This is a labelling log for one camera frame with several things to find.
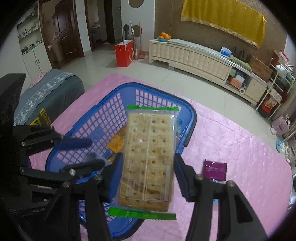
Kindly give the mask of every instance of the red gift bag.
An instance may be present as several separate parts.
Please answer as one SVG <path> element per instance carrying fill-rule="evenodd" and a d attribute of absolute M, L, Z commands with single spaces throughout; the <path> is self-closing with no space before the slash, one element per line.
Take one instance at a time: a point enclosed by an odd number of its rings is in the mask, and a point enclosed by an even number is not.
<path fill-rule="evenodd" d="M 115 45 L 117 67 L 128 67 L 133 59 L 133 41 L 124 40 Z"/>

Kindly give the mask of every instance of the yellow curtain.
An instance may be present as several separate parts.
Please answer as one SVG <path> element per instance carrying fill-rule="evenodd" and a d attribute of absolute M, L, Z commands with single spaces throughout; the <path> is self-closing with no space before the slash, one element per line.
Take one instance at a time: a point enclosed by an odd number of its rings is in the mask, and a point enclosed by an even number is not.
<path fill-rule="evenodd" d="M 184 0 L 181 20 L 218 28 L 257 48 L 264 40 L 263 15 L 237 0 Z"/>

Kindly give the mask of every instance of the cracker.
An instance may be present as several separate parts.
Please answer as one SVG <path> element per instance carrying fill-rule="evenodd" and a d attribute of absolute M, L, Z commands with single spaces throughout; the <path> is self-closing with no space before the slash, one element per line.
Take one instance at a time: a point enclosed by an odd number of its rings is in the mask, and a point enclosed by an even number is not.
<path fill-rule="evenodd" d="M 128 115 L 119 205 L 168 211 L 173 189 L 174 141 L 170 114 Z"/>

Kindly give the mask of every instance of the gold trim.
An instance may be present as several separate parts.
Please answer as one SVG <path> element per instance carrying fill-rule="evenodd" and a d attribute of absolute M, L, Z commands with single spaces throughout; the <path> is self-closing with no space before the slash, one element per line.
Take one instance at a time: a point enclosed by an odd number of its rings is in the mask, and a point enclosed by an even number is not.
<path fill-rule="evenodd" d="M 192 22 L 195 22 L 195 23 L 200 23 L 200 24 L 208 25 L 208 26 L 213 27 L 213 28 L 220 29 L 220 30 L 222 30 L 224 32 L 227 32 L 227 33 L 237 37 L 237 38 L 240 38 L 241 40 L 251 44 L 253 47 L 255 47 L 257 49 L 260 48 L 259 45 L 257 43 L 255 43 L 254 41 L 251 41 L 251 40 L 247 39 L 246 37 L 242 36 L 241 34 L 238 34 L 237 32 L 231 31 L 230 29 L 221 27 L 219 25 L 209 23 L 209 22 L 206 22 L 206 21 L 203 21 L 203 20 L 198 20 L 198 19 L 195 19 L 195 18 L 186 18 L 186 17 L 181 17 L 181 21 L 192 21 Z"/>

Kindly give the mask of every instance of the white cabinet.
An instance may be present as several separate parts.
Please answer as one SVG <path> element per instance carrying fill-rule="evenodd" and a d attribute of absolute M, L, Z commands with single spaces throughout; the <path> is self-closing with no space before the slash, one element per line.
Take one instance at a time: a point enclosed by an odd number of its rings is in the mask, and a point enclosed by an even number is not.
<path fill-rule="evenodd" d="M 39 73 L 52 69 L 44 43 L 36 46 L 22 58 L 32 80 L 35 79 Z"/>
<path fill-rule="evenodd" d="M 25 66 L 28 70 L 28 73 L 33 80 L 39 73 L 41 73 L 37 60 L 35 58 L 33 50 L 29 51 L 23 57 Z"/>
<path fill-rule="evenodd" d="M 35 48 L 33 48 L 33 51 L 41 72 L 46 72 L 52 69 L 52 66 L 50 64 L 50 61 L 48 59 L 48 56 L 45 50 L 44 43 L 41 43 Z"/>

